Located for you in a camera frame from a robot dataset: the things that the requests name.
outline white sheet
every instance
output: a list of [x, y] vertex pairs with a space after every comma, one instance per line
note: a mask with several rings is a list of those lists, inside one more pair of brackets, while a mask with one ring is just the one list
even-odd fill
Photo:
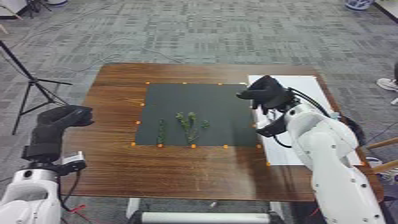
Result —
[[[253, 81], [260, 77], [262, 75], [248, 75], [248, 84], [252, 84]], [[271, 77], [276, 79], [280, 85], [285, 88], [287, 87], [294, 88], [310, 96], [310, 98], [316, 100], [316, 102], [323, 106], [326, 112], [332, 112], [330, 104], [328, 104], [326, 97], [319, 88], [316, 77], [314, 76], [280, 76], [280, 75], [275, 75]], [[253, 111], [253, 117], [257, 121], [268, 120], [266, 116], [262, 115], [260, 109]], [[276, 138], [285, 145], [291, 145], [291, 139], [289, 139], [287, 133], [282, 133], [280, 135], [276, 135]], [[269, 165], [303, 165], [294, 155], [292, 149], [284, 148], [276, 144], [273, 138], [260, 137], [260, 141], [264, 145], [266, 160], [269, 162]], [[351, 165], [360, 165], [360, 160], [358, 160], [355, 152], [347, 154], [347, 160]]]

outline tripod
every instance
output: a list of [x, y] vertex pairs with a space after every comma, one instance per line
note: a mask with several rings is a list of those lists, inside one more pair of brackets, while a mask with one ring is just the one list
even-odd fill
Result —
[[[21, 69], [21, 72], [22, 72], [21, 74], [22, 74], [22, 76], [28, 79], [28, 86], [26, 86], [26, 90], [24, 90], [24, 95], [22, 95], [22, 100], [21, 100], [21, 107], [19, 107], [19, 112], [17, 112], [17, 117], [15, 117], [13, 128], [12, 128], [12, 135], [13, 135], [15, 134], [17, 125], [19, 125], [19, 121], [21, 121], [21, 116], [26, 113], [29, 113], [35, 109], [38, 109], [40, 107], [44, 107], [47, 104], [51, 104], [51, 103], [54, 103], [54, 104], [60, 103], [60, 104], [67, 105], [67, 102], [61, 100], [61, 98], [54, 95], [54, 93], [47, 90], [47, 88], [40, 85], [38, 82], [47, 82], [47, 83], [54, 83], [54, 84], [61, 84], [61, 85], [70, 85], [70, 83], [58, 82], [58, 81], [51, 81], [47, 79], [37, 79], [31, 76], [31, 74], [29, 74], [29, 72], [28, 72], [28, 70], [26, 70], [26, 68], [24, 68], [24, 66], [22, 66], [22, 64], [21, 64], [21, 62], [19, 62], [19, 60], [17, 60], [12, 52], [10, 52], [10, 50], [8, 50], [8, 48], [6, 48], [1, 40], [0, 40], [0, 47], [1, 47], [1, 49], [3, 49], [3, 51], [6, 53], [6, 55], [8, 55], [13, 63], [15, 63], [15, 65], [17, 65], [17, 67]], [[42, 96], [45, 98], [45, 102], [42, 104], [38, 104], [28, 110], [24, 110], [26, 99], [28, 99], [28, 94], [29, 94], [31, 87], [35, 87], [38, 89], [38, 92], [40, 92], [40, 94], [42, 94]]]

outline wire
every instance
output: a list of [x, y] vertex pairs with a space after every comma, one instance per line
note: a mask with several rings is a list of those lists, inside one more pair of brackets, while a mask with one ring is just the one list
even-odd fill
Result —
[[387, 126], [387, 128], [383, 129], [383, 131], [371, 137], [371, 139], [365, 141], [363, 145], [369, 144], [369, 142], [372, 141], [372, 139], [385, 133], [385, 131], [388, 130], [388, 128], [392, 128], [392, 126], [398, 124], [398, 121]]
[[282, 142], [280, 142], [280, 141], [278, 141], [278, 139], [276, 139], [276, 136], [275, 136], [275, 135], [271, 135], [271, 137], [273, 137], [273, 139], [275, 139], [276, 144], [278, 144], [284, 148], [291, 148], [291, 146], [289, 146], [289, 145], [284, 145], [284, 144], [282, 144]]
[[63, 219], [63, 218], [60, 218], [60, 221], [61, 221], [61, 223], [63, 223], [63, 224], [67, 224], [67, 221], [65, 221], [65, 219]]
[[77, 211], [74, 211], [74, 214], [81, 217], [81, 219], [83, 219], [88, 223], [92, 223], [90, 219], [86, 218], [86, 216], [85, 216]]
[[72, 183], [72, 186], [70, 186], [70, 189], [69, 189], [69, 192], [67, 192], [67, 195], [65, 195], [65, 198], [61, 199], [61, 196], [60, 196], [60, 176], [58, 176], [58, 178], [56, 178], [56, 182], [58, 182], [58, 201], [60, 201], [60, 207], [63, 208], [63, 210], [67, 211], [67, 212], [70, 212], [70, 209], [67, 208], [67, 206], [65, 206], [65, 201], [67, 201], [67, 199], [69, 199], [69, 197], [70, 197], [70, 194], [72, 194], [72, 191], [74, 191], [74, 189], [76, 189], [76, 186], [77, 186], [77, 181], [79, 181], [79, 175], [81, 173], [79, 173], [79, 171], [76, 172], [76, 179], [74, 179], [74, 183]]
[[308, 217], [312, 217], [312, 216], [316, 215], [317, 211], [319, 211], [319, 207], [314, 209], [314, 211], [312, 211]]
[[326, 110], [324, 110], [324, 108], [321, 107], [319, 103], [314, 101], [314, 99], [312, 99], [312, 98], [305, 95], [305, 93], [300, 92], [294, 88], [289, 88], [289, 89], [292, 90], [294, 95], [300, 96], [300, 97], [307, 100], [307, 102], [314, 105], [314, 107], [317, 108], [317, 110], [319, 110], [319, 112], [323, 113], [323, 115], [324, 115], [326, 117], [330, 117], [330, 115], [328, 115], [328, 113], [326, 113]]
[[3, 181], [10, 180], [10, 179], [12, 179], [12, 177], [6, 177], [5, 179], [0, 180], [0, 183], [1, 183]]
[[81, 17], [85, 17], [86, 15], [90, 15], [92, 13], [95, 13], [99, 10], [106, 9], [106, 8], [108, 8], [109, 6], [113, 6], [113, 5], [117, 5], [118, 3], [124, 3], [124, 1], [122, 1], [122, 2], [115, 2], [115, 1], [113, 1], [109, 5], [106, 5], [106, 6], [99, 7], [99, 8], [95, 8], [95, 9], [92, 9], [85, 14], [81, 14], [79, 16], [76, 16], [70, 20], [67, 20], [67, 21], [56, 23], [54, 25], [51, 25], [51, 26], [49, 26], [44, 30], [40, 30], [35, 34], [31, 34], [29, 36], [28, 36], [28, 34], [26, 34], [26, 36], [21, 38], [21, 40], [17, 41], [17, 43], [10, 46], [10, 49], [12, 49], [13, 47], [17, 47], [22, 43], [26, 43], [26, 41], [29, 40], [31, 37], [35, 37], [35, 36], [38, 36], [38, 35], [49, 33], [51, 31], [56, 31], [56, 30], [63, 29], [69, 25], [72, 25], [72, 23], [74, 23], [76, 21], [79, 21], [77, 19], [79, 19]]

